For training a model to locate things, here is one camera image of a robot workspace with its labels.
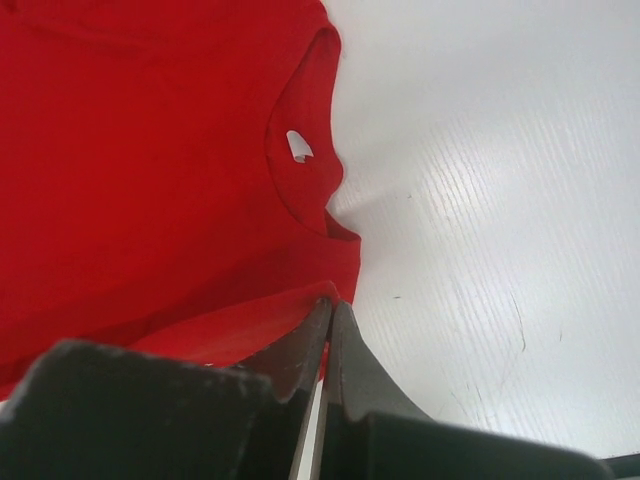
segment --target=clothing item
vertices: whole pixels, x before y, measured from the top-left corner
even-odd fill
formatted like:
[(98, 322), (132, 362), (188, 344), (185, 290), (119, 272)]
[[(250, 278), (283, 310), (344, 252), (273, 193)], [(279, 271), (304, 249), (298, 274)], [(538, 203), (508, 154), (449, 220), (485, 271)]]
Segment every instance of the clothing item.
[(352, 300), (339, 51), (317, 0), (0, 2), (5, 393), (63, 337), (229, 364)]

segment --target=red t-shirt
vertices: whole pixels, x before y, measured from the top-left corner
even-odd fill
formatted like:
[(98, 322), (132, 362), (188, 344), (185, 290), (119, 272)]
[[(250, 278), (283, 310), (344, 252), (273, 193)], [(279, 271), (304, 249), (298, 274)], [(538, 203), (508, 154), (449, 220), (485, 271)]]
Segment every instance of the red t-shirt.
[(229, 364), (352, 299), (339, 51), (317, 0), (0, 0), (0, 393), (63, 337)]

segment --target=mark on surface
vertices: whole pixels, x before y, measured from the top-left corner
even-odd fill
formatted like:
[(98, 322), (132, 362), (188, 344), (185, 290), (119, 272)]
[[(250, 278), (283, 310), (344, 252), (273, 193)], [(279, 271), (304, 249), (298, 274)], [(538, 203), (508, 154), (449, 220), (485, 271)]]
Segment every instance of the mark on surface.
[(511, 295), (511, 300), (513, 301), (513, 306), (516, 309), (516, 315), (518, 315), (518, 322), (520, 324), (520, 336), (522, 337), (522, 352), (524, 352), (527, 349), (527, 340), (524, 336), (524, 325), (522, 324), (522, 315), (520, 314), (520, 309), (518, 308), (518, 303), (516, 302), (516, 299), (513, 296), (513, 293), (510, 293)]
[(478, 399), (480, 400), (480, 405), (482, 405), (484, 407), (484, 400), (482, 400), (482, 395), (480, 395), (480, 389), (478, 388), (478, 385), (475, 385), (476, 387), (476, 393), (478, 394)]
[(453, 397), (455, 402), (460, 407), (460, 410), (462, 410), (462, 413), (464, 413), (464, 416), (467, 417), (467, 420), (471, 421), (471, 417), (469, 416), (469, 413), (467, 412), (467, 409), (464, 408), (464, 405), (462, 405), (462, 402), (460, 400), (458, 400), (458, 397), (456, 397), (456, 394), (451, 392), (451, 391), (449, 393), (451, 394), (451, 396)]
[(440, 409), (438, 410), (438, 413), (436, 414), (436, 418), (440, 417), (440, 414), (442, 413), (442, 411), (444, 410), (444, 407), (447, 406), (447, 403), (449, 402), (444, 402), (442, 405), (440, 405)]
[(511, 374), (515, 370), (517, 363), (518, 363), (518, 354), (515, 354), (513, 358), (508, 359), (504, 364), (504, 369), (502, 371), (502, 380), (500, 381), (500, 387), (499, 387), (500, 399), (502, 399), (502, 392), (504, 390), (504, 386), (509, 380), (509, 378), (511, 378)]

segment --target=white surface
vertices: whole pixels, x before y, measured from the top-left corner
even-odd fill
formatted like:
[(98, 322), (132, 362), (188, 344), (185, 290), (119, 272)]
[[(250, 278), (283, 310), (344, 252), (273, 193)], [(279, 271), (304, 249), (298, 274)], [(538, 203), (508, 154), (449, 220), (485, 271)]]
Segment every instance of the white surface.
[(640, 451), (640, 1), (325, 3), (372, 350), (439, 420)]
[(313, 452), (315, 449), (316, 432), (318, 427), (318, 414), (320, 413), (320, 399), (322, 396), (323, 381), (320, 380), (316, 386), (316, 391), (311, 404), (311, 414), (309, 415), (309, 427), (304, 437), (304, 448), (302, 457), (300, 458), (300, 467), (298, 468), (298, 480), (308, 480), (312, 477), (313, 468)]

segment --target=black object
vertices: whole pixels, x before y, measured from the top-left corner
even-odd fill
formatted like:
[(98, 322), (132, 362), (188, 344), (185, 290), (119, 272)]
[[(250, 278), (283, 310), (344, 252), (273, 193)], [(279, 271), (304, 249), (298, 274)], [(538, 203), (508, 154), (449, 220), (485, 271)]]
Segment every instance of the black object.
[(613, 471), (615, 478), (640, 477), (640, 454), (607, 458), (606, 464)]
[(59, 344), (0, 412), (0, 479), (295, 478), (327, 339), (315, 477), (613, 478), (580, 454), (433, 422), (371, 354), (349, 305), (320, 300), (229, 369)]

